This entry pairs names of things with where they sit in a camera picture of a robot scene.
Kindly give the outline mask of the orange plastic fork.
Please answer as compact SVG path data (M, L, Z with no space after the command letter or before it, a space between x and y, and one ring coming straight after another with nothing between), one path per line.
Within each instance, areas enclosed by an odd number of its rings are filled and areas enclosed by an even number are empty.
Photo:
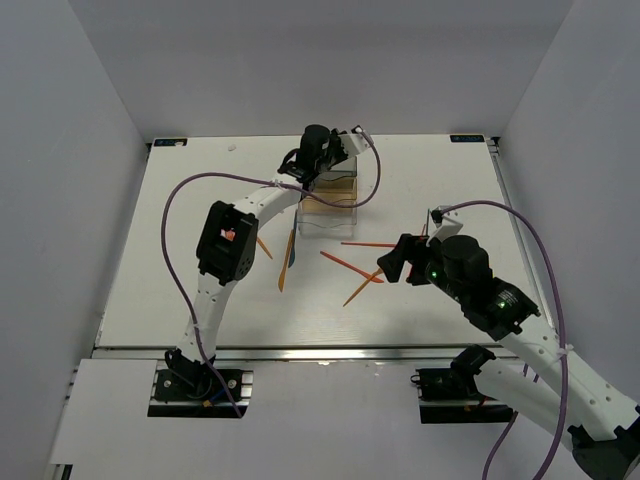
M367 276L364 282L360 286L358 286L354 290L354 292L345 300L345 302L343 303L343 307L346 307L347 305L349 305L371 283L376 283L378 281L383 282L383 280L381 279L382 273L383 273L382 269L378 268L377 270L372 272L369 276Z

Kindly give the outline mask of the red chopstick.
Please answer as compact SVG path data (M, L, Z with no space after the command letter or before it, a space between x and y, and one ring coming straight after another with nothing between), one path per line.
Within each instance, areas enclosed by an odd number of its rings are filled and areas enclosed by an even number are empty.
M393 248L396 244L394 243L381 243L381 242L340 242L341 245L345 246L358 246L358 247L372 247L372 248Z
M425 220L425 222L424 222L424 224L422 226L422 230L421 230L421 233L420 233L421 237L425 236L428 233L428 225L429 225L429 221L427 219L427 220ZM412 262L409 262L409 263L410 263L411 266L410 266L410 270L409 270L409 275L407 277L407 282L409 282L409 277L411 276L411 274L413 272L413 267L414 267L414 264Z

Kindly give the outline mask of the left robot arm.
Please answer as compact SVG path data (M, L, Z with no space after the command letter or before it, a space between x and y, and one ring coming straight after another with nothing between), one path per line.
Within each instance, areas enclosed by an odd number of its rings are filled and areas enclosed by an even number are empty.
M305 128L299 146L285 155L270 180L206 172L183 180L169 194L161 219L161 250L169 274L186 301L189 320L177 346L165 353L165 360L171 369L187 365L178 373L176 384L188 398L202 398L210 390L211 374L202 367L214 361L227 303L254 264L260 228L303 199L317 200L313 189L319 177L370 146L360 126L339 131L313 124ZM197 289L191 297L169 259L166 229L177 193L188 183L207 177L246 182L258 189L236 202L218 200L209 208L196 246Z

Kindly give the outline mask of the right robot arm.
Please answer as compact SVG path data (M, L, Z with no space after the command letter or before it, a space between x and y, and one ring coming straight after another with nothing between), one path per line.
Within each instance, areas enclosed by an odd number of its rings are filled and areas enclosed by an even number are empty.
M542 319L518 287L493 274L476 239L404 234L377 261L390 283L411 267L407 283L433 285L454 300L477 329L519 357L541 382L508 372L494 354L472 346L451 364L461 397L498 399L552 434L592 479L626 479L639 465L639 404L617 390Z

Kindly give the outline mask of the dark smoked plastic container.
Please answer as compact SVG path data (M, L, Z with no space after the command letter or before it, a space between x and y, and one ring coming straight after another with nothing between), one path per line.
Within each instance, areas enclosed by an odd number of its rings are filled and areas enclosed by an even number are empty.
M356 157L351 157L343 162L333 165L330 170L322 173L319 178L324 181L337 181L342 178L356 177L358 162Z

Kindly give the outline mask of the red plastic knife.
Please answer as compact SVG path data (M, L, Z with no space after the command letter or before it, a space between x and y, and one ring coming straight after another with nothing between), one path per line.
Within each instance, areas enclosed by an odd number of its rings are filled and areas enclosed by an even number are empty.
M375 273L370 273L370 272L367 272L365 270L362 270L359 267L357 267L355 265L352 265L351 263L349 263L349 262L347 262L347 261L345 261L345 260L343 260L343 259L341 259L341 258L329 253L329 252L323 251L323 250L321 250L319 253L323 257L325 257L325 258L337 263L338 265L341 265L341 266L343 266L343 267L345 267L345 268L347 268L347 269L349 269L349 270L361 275L364 278L369 278L371 276L372 277L371 281L374 282L374 283L378 283L378 284L384 283L384 280L382 280L379 277L380 273L375 274Z

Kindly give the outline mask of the clear plastic container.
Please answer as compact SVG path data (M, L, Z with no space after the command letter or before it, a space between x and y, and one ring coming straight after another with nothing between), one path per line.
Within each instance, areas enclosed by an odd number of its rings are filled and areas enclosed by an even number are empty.
M306 238L348 240L354 236L357 210L330 207L315 200L304 200L297 208L297 228Z

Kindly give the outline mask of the orange plastic knife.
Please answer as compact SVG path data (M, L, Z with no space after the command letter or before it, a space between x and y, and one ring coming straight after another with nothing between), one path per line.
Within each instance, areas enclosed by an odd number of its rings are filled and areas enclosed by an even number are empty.
M284 255L284 259L283 259L283 264L280 270L280 274L278 277L278 281L277 281L277 286L278 286L278 290L280 292L284 291L285 288L285 282L286 282L286 275L287 275L287 260L288 260L288 254L289 254L289 250L290 250L290 242L291 242L291 237L290 237L290 233L289 233L289 237L288 237L288 241L287 241L287 245L286 245L286 250L285 250L285 255Z

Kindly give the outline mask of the blue plastic knife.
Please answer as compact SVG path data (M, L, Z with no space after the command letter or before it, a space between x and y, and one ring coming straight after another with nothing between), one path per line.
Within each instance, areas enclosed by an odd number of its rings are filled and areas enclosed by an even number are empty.
M293 224L292 224L292 229L291 229L291 233L290 233L290 237L291 237L291 242L290 242L290 250L289 250L289 254L288 254L288 260L287 260L287 268L291 268L294 263L295 263L295 259L296 259L296 253L295 253L295 245L296 245L296 236L297 236L297 230L298 230L298 214L297 212L294 213L293 216Z

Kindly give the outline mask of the orange plastic spork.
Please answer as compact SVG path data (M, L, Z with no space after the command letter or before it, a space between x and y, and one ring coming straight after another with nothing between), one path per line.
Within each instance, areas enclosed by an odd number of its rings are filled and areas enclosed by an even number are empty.
M273 260L273 255L271 254L270 250L268 249L268 247L266 246L266 244L264 243L264 241L257 237L257 244L259 245L259 247L262 249L262 251L266 254L266 256Z

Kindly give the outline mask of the right blue corner sticker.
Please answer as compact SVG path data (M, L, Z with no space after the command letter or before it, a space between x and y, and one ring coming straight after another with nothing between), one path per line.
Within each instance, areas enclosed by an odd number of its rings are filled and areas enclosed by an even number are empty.
M451 134L449 136L452 143L484 143L485 138L479 134Z

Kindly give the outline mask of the blue corner sticker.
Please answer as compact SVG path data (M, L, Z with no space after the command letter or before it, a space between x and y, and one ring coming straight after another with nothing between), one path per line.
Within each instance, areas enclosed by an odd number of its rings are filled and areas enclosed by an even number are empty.
M156 138L153 142L153 147L183 147L186 146L187 143L187 138Z
M479 134L451 134L449 136L452 143L484 143L485 138Z

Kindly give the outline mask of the left blue corner sticker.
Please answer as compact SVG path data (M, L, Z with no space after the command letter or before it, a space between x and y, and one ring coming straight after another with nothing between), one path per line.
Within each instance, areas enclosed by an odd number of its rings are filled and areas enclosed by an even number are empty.
M187 138L156 138L153 142L153 147L183 147L186 146L187 143Z

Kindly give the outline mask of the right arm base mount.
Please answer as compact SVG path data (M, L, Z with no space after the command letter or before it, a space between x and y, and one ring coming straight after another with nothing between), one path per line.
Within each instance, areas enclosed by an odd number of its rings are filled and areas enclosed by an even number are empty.
M418 390L423 425L507 423L514 411L482 394L474 381L480 368L497 357L489 349L472 345L446 368L421 368L410 377Z

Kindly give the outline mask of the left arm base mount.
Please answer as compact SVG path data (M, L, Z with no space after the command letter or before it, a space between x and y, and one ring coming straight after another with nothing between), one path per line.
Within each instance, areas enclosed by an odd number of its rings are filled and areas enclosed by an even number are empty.
M248 409L252 372L189 360L179 349L164 354L154 376L147 410L150 418L239 419Z

